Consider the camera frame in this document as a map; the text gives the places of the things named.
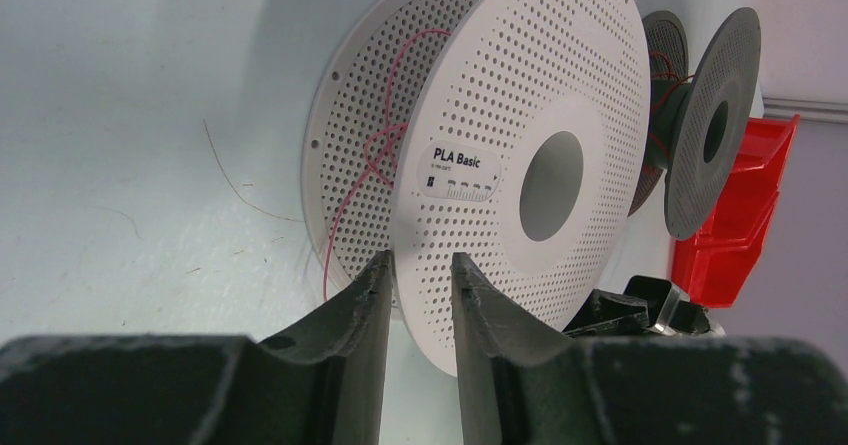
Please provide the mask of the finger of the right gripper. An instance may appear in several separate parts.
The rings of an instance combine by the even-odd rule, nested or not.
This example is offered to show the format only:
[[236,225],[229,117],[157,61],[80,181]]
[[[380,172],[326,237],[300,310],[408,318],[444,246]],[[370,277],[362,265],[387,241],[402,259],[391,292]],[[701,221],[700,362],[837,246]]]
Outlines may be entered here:
[[563,329],[567,337],[723,337],[708,309],[665,279],[635,275],[621,293],[595,289]]

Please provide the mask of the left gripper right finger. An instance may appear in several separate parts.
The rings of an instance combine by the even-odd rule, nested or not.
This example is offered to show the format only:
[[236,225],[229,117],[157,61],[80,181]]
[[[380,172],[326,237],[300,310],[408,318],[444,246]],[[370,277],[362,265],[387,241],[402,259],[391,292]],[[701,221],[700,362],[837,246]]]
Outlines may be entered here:
[[467,444],[843,444],[847,382],[773,337],[572,339],[451,264]]

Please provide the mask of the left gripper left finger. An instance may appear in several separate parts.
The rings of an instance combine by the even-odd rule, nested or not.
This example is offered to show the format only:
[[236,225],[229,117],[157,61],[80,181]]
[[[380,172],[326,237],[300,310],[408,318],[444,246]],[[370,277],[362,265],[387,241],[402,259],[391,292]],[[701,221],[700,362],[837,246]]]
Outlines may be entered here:
[[374,444],[392,257],[254,341],[44,335],[1,349],[5,444]]

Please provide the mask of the dark grey spool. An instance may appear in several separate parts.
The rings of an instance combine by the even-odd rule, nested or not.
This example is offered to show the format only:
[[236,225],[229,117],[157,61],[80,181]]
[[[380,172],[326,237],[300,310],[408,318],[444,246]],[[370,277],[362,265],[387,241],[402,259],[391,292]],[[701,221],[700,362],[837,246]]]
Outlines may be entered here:
[[668,233],[691,238],[726,185],[757,88],[761,25],[750,7],[733,11],[711,38],[693,74],[683,25],[670,11],[642,20],[651,78],[649,128],[637,189],[638,211],[659,182]]

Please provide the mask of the white translucent spool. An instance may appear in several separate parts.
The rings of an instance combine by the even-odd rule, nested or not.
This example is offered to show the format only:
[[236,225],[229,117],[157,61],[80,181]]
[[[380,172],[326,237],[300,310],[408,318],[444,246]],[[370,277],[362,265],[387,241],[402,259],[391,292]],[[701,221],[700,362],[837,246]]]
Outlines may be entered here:
[[555,329],[597,286],[648,132],[634,0],[379,0],[316,91],[306,227],[334,294],[379,251],[421,352],[457,372],[450,263]]

